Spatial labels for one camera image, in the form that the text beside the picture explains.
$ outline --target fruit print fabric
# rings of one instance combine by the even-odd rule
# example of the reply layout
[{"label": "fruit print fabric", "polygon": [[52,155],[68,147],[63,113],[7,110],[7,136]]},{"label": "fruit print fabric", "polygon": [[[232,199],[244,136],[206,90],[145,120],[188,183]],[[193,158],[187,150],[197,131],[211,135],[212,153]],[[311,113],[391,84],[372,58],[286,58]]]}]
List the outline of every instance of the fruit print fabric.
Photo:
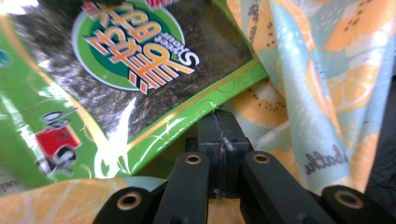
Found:
[{"label": "fruit print fabric", "polygon": [[[258,83],[224,108],[307,189],[364,191],[392,75],[396,1],[227,2],[274,88]],[[287,111],[259,106],[274,101]]]}]

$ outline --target dark fabric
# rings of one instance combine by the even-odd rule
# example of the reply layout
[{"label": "dark fabric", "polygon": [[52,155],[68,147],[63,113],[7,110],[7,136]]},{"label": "dark fabric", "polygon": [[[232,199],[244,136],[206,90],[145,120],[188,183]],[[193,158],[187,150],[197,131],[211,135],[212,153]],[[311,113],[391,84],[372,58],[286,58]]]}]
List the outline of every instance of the dark fabric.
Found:
[{"label": "dark fabric", "polygon": [[393,77],[366,195],[396,217],[396,77]]}]

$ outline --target cartoon illustration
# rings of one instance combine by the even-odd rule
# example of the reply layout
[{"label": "cartoon illustration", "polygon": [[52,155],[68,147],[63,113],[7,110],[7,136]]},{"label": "cartoon illustration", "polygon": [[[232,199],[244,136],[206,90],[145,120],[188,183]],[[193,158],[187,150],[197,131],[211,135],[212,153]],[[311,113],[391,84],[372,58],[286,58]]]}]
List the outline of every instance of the cartoon illustration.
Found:
[{"label": "cartoon illustration", "polygon": [[76,161],[76,148],[81,146],[78,137],[70,127],[69,119],[65,119],[77,109],[67,113],[60,111],[51,112],[41,119],[46,123],[45,129],[35,134],[40,145],[43,157],[36,161],[39,170],[49,176],[55,172],[73,173],[70,166]]}]

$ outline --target seaweed snack package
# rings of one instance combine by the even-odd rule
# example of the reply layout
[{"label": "seaweed snack package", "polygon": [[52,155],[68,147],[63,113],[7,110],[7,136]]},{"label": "seaweed snack package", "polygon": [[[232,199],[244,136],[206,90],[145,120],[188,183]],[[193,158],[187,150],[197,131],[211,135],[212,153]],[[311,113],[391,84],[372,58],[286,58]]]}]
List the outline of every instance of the seaweed snack package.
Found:
[{"label": "seaweed snack package", "polygon": [[0,165],[26,188],[136,174],[266,77],[225,1],[164,2],[0,1]]}]

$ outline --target red cartoon character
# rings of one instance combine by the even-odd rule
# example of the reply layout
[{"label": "red cartoon character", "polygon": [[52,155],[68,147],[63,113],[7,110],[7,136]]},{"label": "red cartoon character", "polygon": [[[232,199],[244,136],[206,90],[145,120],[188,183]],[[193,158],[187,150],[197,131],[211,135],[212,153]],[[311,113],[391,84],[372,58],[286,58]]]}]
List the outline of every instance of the red cartoon character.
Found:
[{"label": "red cartoon character", "polygon": [[76,108],[68,113],[60,111],[51,112],[41,119],[46,123],[45,129],[35,134],[40,145],[43,157],[36,161],[40,171],[48,176],[56,171],[65,172],[71,175],[73,171],[70,166],[76,161],[76,148],[81,143],[70,127],[69,119],[66,116],[76,111]]}]

